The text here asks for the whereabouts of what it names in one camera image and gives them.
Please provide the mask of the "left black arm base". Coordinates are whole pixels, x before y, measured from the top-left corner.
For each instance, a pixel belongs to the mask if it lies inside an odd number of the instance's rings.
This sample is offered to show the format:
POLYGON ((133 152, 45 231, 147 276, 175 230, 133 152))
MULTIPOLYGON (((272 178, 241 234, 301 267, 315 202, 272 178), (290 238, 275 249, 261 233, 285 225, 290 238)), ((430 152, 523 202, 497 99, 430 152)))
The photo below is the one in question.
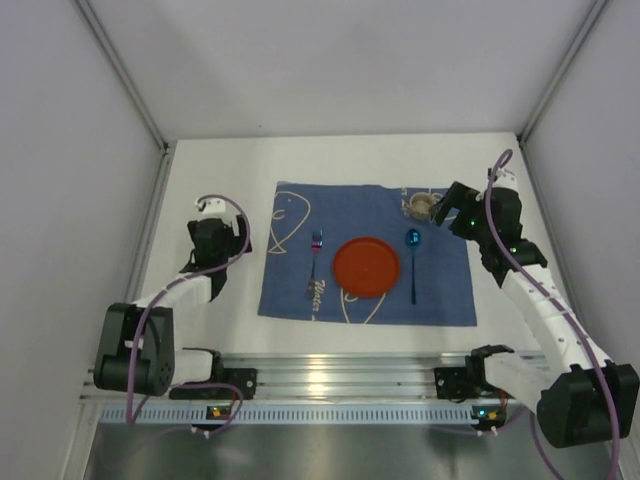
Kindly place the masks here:
MULTIPOLYGON (((237 387, 245 400, 252 400, 256 393, 258 371, 254 368, 226 368, 215 383, 225 383, 237 387)), ((173 388, 169 391, 171 400, 232 400, 238 395, 220 387, 202 387, 195 384, 194 389, 186 386, 173 388)))

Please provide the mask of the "blue metal spoon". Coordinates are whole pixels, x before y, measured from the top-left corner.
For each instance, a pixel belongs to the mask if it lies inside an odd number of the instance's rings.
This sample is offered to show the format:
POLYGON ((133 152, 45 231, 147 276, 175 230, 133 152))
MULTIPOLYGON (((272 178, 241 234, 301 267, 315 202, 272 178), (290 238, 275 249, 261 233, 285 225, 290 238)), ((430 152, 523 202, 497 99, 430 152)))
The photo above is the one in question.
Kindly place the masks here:
POLYGON ((421 234, 415 229, 409 229, 405 234, 405 244, 409 248, 411 253, 411 303, 415 305, 417 303, 416 292, 416 255, 419 246, 421 245, 421 234))

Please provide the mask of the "small speckled ceramic cup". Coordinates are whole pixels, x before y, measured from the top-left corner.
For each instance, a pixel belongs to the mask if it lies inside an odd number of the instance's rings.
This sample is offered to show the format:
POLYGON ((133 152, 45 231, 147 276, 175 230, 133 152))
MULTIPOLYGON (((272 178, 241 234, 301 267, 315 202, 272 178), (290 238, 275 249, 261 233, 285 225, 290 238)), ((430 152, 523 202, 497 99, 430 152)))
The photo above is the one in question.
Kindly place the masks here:
POLYGON ((408 203, 404 206, 404 211, 416 220, 428 220, 432 207, 438 202, 432 193, 417 192, 413 194, 408 203))

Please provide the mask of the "red plate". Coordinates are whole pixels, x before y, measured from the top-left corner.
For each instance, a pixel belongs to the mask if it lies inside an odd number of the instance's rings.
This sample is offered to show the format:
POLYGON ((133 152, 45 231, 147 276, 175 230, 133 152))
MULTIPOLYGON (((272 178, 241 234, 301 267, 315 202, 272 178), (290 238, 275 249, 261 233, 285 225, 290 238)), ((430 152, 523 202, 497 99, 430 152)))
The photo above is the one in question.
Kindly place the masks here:
POLYGON ((375 298, 398 282, 401 266, 396 251, 376 237, 357 237, 334 256, 332 273, 339 287, 352 296, 375 298))

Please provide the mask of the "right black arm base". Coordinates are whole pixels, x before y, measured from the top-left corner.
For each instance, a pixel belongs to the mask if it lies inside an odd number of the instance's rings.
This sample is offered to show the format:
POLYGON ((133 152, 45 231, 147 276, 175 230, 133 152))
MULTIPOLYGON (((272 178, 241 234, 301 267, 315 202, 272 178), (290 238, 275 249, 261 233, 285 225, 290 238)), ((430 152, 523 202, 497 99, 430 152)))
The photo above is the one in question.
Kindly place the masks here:
POLYGON ((499 399, 499 392, 481 386, 465 367, 437 367, 433 370, 437 398, 453 403, 476 399, 499 399))

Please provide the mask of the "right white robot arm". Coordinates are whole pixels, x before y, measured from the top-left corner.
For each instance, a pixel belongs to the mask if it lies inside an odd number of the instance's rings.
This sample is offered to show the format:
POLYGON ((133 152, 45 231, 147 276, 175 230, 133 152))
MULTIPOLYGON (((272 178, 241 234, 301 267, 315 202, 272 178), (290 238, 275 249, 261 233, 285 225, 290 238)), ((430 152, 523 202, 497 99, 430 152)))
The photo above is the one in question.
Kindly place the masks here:
POLYGON ((440 226, 479 246, 481 262, 522 314, 541 347, 547 370, 524 361, 506 345, 485 345, 465 358, 468 377, 482 390, 503 390, 534 413, 546 440, 566 448, 631 430, 639 376, 598 347, 559 293, 538 246, 524 238, 522 204, 515 188, 499 186, 485 197, 455 182, 431 208, 440 226))

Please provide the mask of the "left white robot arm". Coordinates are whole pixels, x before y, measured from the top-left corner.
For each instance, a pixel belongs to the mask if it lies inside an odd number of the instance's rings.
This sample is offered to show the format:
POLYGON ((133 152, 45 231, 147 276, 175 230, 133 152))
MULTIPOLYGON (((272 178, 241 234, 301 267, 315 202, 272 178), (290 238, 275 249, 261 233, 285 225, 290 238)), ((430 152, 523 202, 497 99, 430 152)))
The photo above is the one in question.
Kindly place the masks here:
POLYGON ((192 220, 193 248, 168 286, 132 303, 108 307, 93 368, 94 385, 141 395, 162 396, 183 384, 205 383, 222 374, 221 355, 185 345, 187 321, 212 302, 227 282, 227 268, 251 251, 246 219, 227 223, 211 217, 192 220))

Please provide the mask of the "blue cloth placemat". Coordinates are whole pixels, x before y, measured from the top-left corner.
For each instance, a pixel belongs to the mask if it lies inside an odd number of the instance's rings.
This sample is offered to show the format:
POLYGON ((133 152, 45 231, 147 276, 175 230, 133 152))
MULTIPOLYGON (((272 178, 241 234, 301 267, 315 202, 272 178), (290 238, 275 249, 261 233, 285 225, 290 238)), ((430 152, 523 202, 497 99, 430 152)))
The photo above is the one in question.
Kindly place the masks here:
POLYGON ((443 189, 281 182, 273 212, 258 313, 287 320, 393 326, 471 327, 476 323, 468 248, 446 225, 433 226, 404 211, 417 192, 436 198, 443 189), (405 234, 421 234, 416 255, 417 303, 411 303, 411 253, 405 234), (323 231, 314 296, 306 298, 311 237, 323 231), (396 285, 375 298, 356 297, 332 273, 337 250, 357 237, 376 237, 397 253, 396 285))

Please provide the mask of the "iridescent metal fork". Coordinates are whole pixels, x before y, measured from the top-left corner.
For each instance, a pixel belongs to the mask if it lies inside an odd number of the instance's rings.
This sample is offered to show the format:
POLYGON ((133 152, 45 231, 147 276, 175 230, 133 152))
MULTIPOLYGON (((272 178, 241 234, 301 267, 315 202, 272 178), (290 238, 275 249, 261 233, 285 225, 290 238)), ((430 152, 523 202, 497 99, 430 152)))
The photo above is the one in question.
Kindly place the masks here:
POLYGON ((312 233, 312 237, 311 237, 312 264, 311 264, 311 271, 310 271, 310 275, 309 275, 309 281, 308 281, 307 289, 306 289, 306 298, 307 299, 312 299, 313 296, 314 296, 314 285, 315 285, 315 273, 316 273, 317 258, 318 258, 319 253, 322 250, 323 244, 324 244, 323 231, 322 230, 314 231, 312 233))

